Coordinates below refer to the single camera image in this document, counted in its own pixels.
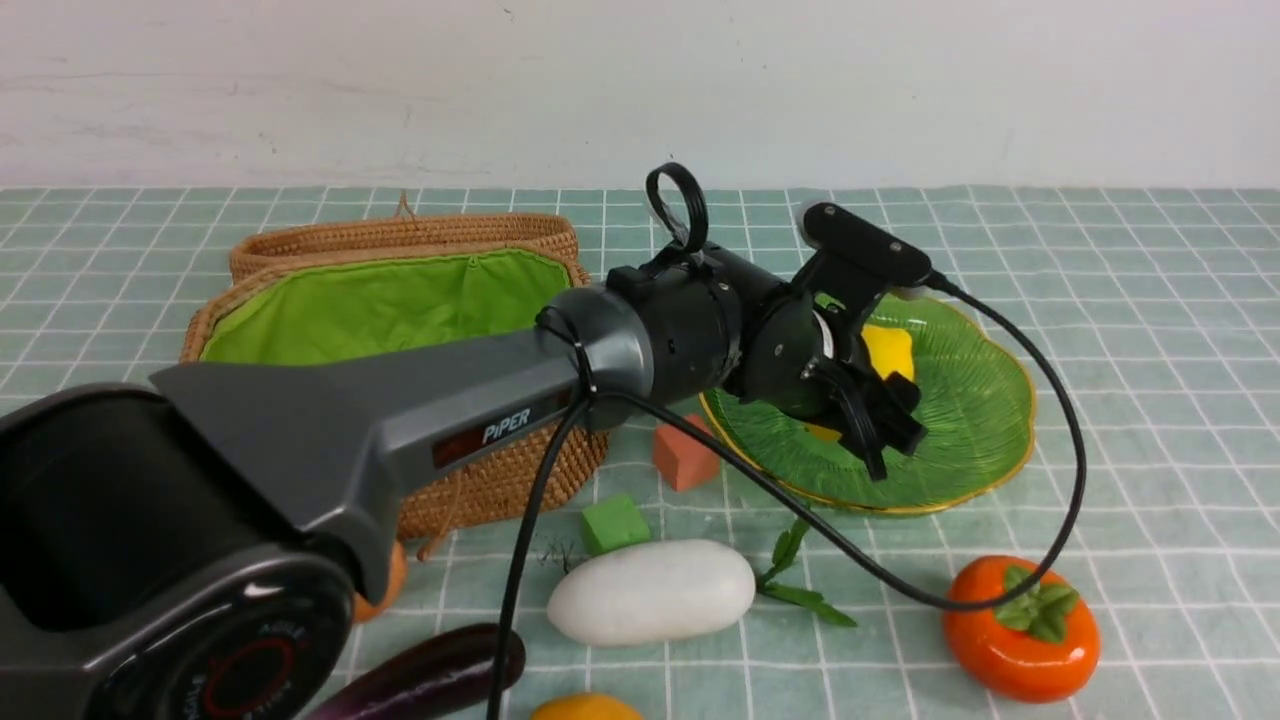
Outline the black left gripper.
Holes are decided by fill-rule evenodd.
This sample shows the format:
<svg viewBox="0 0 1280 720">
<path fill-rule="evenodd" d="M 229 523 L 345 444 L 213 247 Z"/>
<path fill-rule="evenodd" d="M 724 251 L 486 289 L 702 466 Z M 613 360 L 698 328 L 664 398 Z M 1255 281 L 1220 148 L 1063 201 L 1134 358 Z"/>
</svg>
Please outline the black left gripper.
<svg viewBox="0 0 1280 720">
<path fill-rule="evenodd" d="M 744 337 L 722 391 L 837 432 L 873 482 L 886 480 L 883 447 L 913 456 L 928 429 L 914 418 L 922 391 L 900 372 L 869 378 L 856 313 L 826 293 L 780 300 Z"/>
</svg>

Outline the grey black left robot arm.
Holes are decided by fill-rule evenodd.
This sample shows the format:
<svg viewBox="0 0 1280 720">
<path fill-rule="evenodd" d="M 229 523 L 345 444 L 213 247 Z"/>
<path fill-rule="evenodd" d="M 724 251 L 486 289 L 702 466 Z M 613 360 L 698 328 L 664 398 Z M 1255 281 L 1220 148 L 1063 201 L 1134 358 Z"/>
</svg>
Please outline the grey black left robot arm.
<svg viewBox="0 0 1280 720">
<path fill-rule="evenodd" d="M 568 290 L 527 331 L 311 366 L 187 363 L 3 419 L 3 716 L 289 719 L 383 598 L 401 501 L 543 427 L 722 387 L 887 471 L 924 434 L 861 324 L 890 278 L 710 245 Z"/>
</svg>

